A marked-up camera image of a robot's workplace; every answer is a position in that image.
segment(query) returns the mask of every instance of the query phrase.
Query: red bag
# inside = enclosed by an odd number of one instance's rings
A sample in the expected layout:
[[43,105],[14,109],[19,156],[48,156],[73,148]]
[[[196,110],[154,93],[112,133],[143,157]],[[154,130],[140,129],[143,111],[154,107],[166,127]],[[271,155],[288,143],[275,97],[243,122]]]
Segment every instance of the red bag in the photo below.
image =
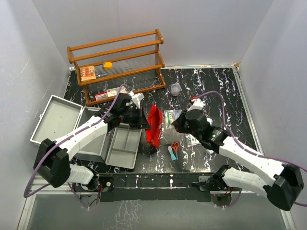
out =
[[160,147],[160,138],[162,131],[162,112],[153,105],[150,109],[147,121],[151,126],[150,130],[146,130],[146,141],[148,144],[159,148]]

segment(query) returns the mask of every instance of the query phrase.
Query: yellow object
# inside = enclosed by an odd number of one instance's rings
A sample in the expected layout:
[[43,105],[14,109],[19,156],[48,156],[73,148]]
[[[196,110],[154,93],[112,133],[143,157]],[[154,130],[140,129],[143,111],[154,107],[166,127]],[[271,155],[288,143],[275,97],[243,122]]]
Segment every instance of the yellow object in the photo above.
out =
[[112,62],[104,62],[104,65],[102,66],[104,69],[112,69]]

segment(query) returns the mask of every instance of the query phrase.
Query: orange scissors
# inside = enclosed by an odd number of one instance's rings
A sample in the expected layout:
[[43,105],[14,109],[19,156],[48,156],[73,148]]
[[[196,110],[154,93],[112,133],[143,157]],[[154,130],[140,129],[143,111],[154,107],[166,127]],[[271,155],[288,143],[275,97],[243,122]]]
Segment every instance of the orange scissors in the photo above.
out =
[[173,142],[173,143],[171,144],[171,147],[172,147],[173,150],[175,151],[175,153],[176,153],[176,158],[177,158],[177,160],[178,160],[178,153],[177,153],[177,151],[178,151],[178,148],[179,148],[179,143],[178,143],[178,142]]

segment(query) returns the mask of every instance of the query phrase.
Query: black table surface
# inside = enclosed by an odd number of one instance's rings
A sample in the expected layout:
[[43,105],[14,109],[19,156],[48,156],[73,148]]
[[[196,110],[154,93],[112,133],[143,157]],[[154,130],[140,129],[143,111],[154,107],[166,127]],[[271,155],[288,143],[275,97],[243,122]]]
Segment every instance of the black table surface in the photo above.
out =
[[[144,93],[145,98],[141,106],[143,106],[146,115],[153,104],[163,113],[165,110],[187,109],[190,106],[189,99],[191,97],[215,90],[220,92],[224,98],[227,125],[241,142],[256,149],[232,68],[162,69],[162,75],[166,82],[166,88]],[[178,97],[170,94],[170,86],[176,82],[182,88]],[[114,86],[112,86],[112,81],[108,82],[108,87],[118,87],[115,82],[113,84]],[[84,90],[77,84],[75,71],[70,72],[64,98],[86,106]],[[221,127],[222,107],[219,98],[216,95],[208,95],[204,98],[204,102],[205,114],[213,120],[214,126]],[[172,161],[167,147],[175,141],[180,144],[178,160]],[[159,149],[146,142],[145,131],[142,131],[135,168],[132,170],[109,166],[101,162],[77,160],[77,163],[87,165],[98,173],[214,173],[223,164],[228,164],[239,170],[243,169],[243,166],[237,162],[218,154],[209,155],[205,150],[204,147],[187,148],[184,135],[177,133],[174,129],[166,129],[163,121]]]

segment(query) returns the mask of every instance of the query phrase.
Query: robotic arm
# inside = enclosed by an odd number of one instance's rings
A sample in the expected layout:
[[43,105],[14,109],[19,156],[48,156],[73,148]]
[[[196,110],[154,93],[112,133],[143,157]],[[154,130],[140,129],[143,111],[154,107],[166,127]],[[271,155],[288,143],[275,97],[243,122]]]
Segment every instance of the robotic arm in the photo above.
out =
[[179,133],[193,135],[205,148],[231,158],[251,170],[242,172],[228,165],[223,165],[212,178],[201,186],[239,187],[266,196],[268,200],[283,210],[290,210],[298,195],[304,188],[300,169],[291,164],[262,158],[245,150],[253,149],[232,138],[226,130],[211,126],[203,113],[204,103],[194,99],[193,105],[182,111],[173,125]]
[[129,124],[131,128],[150,129],[144,111],[140,108],[142,98],[142,94],[120,93],[110,113],[103,120],[101,118],[109,104],[78,129],[54,141],[45,139],[39,146],[33,168],[37,167],[56,143],[62,143],[48,155],[37,172],[55,188],[64,183],[80,183],[89,190],[95,189],[97,187],[95,172],[84,166],[70,164],[70,161],[88,143],[118,127],[120,123]]

